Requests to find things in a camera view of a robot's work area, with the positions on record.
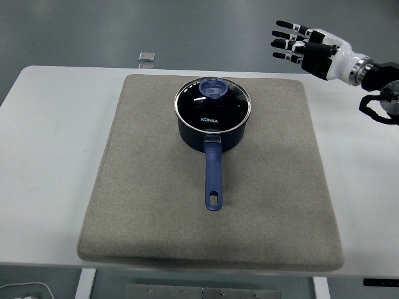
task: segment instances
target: gray floor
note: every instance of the gray floor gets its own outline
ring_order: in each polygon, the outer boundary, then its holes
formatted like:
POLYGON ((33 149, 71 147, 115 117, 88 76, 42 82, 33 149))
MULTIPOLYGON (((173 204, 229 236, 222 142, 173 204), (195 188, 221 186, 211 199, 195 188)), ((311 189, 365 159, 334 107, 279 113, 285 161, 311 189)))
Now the gray floor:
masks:
MULTIPOLYGON (((42 282, 51 290, 56 299, 74 299, 80 278, 80 269, 21 267, 0 265, 0 287, 11 283, 42 282)), ((18 285, 0 289, 0 299, 25 298, 51 299, 43 285, 18 285)))
MULTIPOLYGON (((272 58, 278 19, 325 29, 375 62, 398 62, 398 12, 398 0, 2 0, 0 104, 29 65, 137 68, 143 50, 156 52, 156 69, 301 73, 272 58)), ((0 270, 6 282, 20 269, 0 270)), ((366 298, 354 285, 365 290, 351 279, 334 290, 366 298)))

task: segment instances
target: blue lid knob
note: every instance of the blue lid knob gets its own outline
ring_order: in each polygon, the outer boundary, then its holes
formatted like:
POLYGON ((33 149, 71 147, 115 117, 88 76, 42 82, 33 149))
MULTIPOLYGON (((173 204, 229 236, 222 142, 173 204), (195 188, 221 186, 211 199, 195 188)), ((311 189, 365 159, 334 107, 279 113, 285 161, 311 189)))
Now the blue lid knob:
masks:
POLYGON ((216 100, 226 94, 229 87, 227 83, 220 78, 207 78, 199 84, 200 92, 207 98, 216 100))

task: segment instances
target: saucepan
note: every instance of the saucepan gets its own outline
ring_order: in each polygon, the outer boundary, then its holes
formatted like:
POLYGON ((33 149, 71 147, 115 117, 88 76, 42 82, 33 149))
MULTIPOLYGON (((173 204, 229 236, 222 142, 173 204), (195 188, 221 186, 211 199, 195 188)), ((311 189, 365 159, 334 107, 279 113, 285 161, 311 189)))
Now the saucepan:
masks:
POLYGON ((243 137, 251 99, 231 80, 198 78, 179 89, 175 112, 183 141, 205 153, 205 206, 218 211, 223 205, 222 152, 235 147, 243 137))

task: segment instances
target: metal plate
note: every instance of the metal plate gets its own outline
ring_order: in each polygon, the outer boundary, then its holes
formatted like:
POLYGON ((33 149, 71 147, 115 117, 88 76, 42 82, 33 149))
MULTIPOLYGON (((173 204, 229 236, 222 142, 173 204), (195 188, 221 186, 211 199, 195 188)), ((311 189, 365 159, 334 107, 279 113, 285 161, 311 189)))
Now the metal plate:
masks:
POLYGON ((155 52, 141 52, 138 61, 154 61, 155 52))
POLYGON ((138 65, 139 69, 149 69, 152 70, 154 68, 153 64, 139 64, 138 65))
POLYGON ((281 299, 279 291, 128 284, 125 299, 281 299))

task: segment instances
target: white cable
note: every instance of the white cable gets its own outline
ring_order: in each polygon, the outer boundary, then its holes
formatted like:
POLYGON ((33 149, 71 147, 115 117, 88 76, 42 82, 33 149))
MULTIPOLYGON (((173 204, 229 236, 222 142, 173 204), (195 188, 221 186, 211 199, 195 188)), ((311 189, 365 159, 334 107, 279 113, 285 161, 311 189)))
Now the white cable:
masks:
POLYGON ((45 286, 45 287, 47 288, 47 290, 49 291, 51 298, 52 298, 52 299, 55 299, 55 298, 54 298, 54 295, 52 294, 52 292, 51 292, 51 290, 50 290, 50 288, 49 288, 49 286, 46 285, 44 282, 9 283, 9 284, 7 284, 7 285, 2 285, 0 288, 5 288, 5 287, 16 287, 16 286, 19 286, 19 285, 43 285, 43 286, 45 286))

